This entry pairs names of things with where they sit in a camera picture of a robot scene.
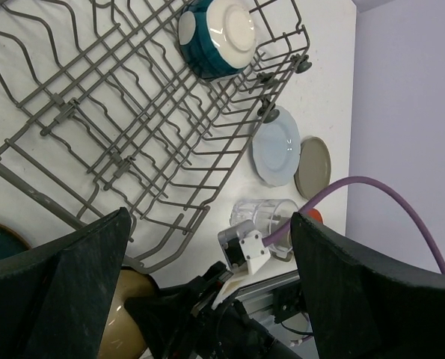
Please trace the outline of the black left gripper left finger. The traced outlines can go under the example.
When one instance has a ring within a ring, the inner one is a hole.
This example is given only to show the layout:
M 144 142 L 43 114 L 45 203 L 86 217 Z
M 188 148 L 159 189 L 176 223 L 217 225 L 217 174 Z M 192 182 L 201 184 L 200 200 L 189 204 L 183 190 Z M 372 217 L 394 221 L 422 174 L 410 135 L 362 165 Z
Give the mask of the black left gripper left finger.
M 121 208 L 0 260 L 0 358 L 95 358 L 132 220 Z

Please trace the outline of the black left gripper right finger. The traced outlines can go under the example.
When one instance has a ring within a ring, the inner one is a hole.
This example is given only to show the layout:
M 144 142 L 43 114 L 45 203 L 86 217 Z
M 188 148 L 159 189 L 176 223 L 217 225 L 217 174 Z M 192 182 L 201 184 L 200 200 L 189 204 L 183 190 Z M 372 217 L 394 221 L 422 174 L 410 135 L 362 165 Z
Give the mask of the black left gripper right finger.
M 445 274 L 299 213 L 290 234 L 320 358 L 445 358 Z

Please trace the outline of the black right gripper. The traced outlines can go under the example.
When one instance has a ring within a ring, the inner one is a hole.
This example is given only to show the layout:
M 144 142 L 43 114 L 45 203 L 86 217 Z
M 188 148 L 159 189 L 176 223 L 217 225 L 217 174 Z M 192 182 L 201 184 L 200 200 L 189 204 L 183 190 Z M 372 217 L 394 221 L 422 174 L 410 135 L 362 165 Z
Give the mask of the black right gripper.
M 154 358 L 297 357 L 248 315 L 235 294 L 212 306 L 231 275 L 216 262 L 184 285 L 126 299 L 124 307 Z

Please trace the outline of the brown bowl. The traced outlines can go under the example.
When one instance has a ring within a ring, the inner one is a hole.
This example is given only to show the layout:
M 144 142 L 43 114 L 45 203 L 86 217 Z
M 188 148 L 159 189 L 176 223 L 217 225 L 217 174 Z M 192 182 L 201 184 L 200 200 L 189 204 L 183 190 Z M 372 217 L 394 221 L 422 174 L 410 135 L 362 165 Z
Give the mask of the brown bowl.
M 147 344 L 124 304 L 128 298 L 154 295 L 151 278 L 136 271 L 122 269 L 109 310 L 97 358 L 139 358 Z

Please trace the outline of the grey ceramic mug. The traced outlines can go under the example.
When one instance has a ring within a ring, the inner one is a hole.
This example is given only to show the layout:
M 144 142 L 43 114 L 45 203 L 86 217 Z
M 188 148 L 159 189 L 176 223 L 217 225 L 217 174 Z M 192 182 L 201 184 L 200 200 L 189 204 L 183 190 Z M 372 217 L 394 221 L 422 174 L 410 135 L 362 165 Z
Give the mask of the grey ceramic mug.
M 274 255 L 284 262 L 290 262 L 292 260 L 293 249 L 290 230 L 284 233 L 274 244 Z

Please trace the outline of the clear drinking glass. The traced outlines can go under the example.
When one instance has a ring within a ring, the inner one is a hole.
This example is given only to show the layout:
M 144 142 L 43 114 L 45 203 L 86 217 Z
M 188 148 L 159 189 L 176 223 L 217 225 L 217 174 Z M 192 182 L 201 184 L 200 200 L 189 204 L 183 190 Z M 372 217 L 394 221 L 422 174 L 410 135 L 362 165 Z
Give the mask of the clear drinking glass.
M 297 211 L 298 205 L 290 199 L 240 200 L 231 212 L 230 226 L 251 220 L 263 237 L 267 237 L 289 222 L 293 212 Z M 279 260 L 274 255 L 274 244 L 268 249 L 272 257 Z

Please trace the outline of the teal bowl cream inside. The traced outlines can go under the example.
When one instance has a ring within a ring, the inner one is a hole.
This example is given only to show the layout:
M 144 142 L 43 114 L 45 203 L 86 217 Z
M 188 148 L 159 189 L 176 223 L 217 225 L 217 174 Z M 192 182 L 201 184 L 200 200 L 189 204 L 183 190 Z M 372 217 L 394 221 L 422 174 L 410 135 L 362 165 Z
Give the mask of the teal bowl cream inside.
M 190 1 L 178 20 L 178 43 L 198 78 L 210 82 L 236 76 L 255 53 L 254 21 L 242 1 Z

